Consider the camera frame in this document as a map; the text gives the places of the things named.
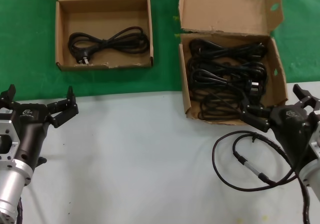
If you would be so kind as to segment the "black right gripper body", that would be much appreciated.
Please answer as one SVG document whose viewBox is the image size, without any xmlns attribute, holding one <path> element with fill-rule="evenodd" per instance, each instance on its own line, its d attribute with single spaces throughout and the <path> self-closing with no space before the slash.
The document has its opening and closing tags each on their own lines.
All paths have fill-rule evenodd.
<svg viewBox="0 0 320 224">
<path fill-rule="evenodd" d="M 295 114 L 293 105 L 275 108 L 270 115 L 271 129 L 298 174 L 320 170 L 320 114 Z"/>
</svg>

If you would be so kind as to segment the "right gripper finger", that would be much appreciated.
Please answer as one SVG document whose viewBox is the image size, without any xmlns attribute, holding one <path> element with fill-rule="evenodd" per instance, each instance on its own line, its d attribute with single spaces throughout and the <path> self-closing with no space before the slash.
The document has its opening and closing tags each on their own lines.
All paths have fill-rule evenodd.
<svg viewBox="0 0 320 224">
<path fill-rule="evenodd" d="M 252 105 L 247 96 L 242 93 L 242 101 L 240 103 L 240 119 L 242 122 L 267 133 L 270 129 L 269 118 L 273 106 Z"/>
<path fill-rule="evenodd" d="M 309 91 L 302 89 L 298 84 L 294 84 L 293 93 L 299 99 L 293 105 L 293 111 L 295 114 L 306 114 L 305 107 L 312 107 L 312 111 L 315 114 L 319 114 L 320 100 L 317 97 L 314 97 Z"/>
</svg>

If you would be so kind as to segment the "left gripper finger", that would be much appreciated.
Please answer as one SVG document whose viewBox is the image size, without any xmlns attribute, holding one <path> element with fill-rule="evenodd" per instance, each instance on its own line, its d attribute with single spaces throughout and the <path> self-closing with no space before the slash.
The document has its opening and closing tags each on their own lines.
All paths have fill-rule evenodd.
<svg viewBox="0 0 320 224">
<path fill-rule="evenodd" d="M 78 113 L 78 105 L 72 86 L 69 86 L 66 98 L 47 104 L 49 111 L 48 121 L 54 128 L 59 128 Z"/>
<path fill-rule="evenodd" d="M 1 108 L 12 108 L 14 96 L 16 94 L 16 88 L 14 84 L 10 84 L 6 91 L 0 94 L 0 107 Z"/>
</svg>

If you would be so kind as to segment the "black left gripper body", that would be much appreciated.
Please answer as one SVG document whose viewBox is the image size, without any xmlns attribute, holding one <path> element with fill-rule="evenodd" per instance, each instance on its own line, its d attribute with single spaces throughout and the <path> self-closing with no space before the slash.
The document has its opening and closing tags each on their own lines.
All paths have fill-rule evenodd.
<svg viewBox="0 0 320 224">
<path fill-rule="evenodd" d="M 26 163 L 35 169 L 40 156 L 40 151 L 49 128 L 49 111 L 44 104 L 19 104 L 14 103 L 14 110 L 19 117 L 19 147 L 15 159 Z"/>
</svg>

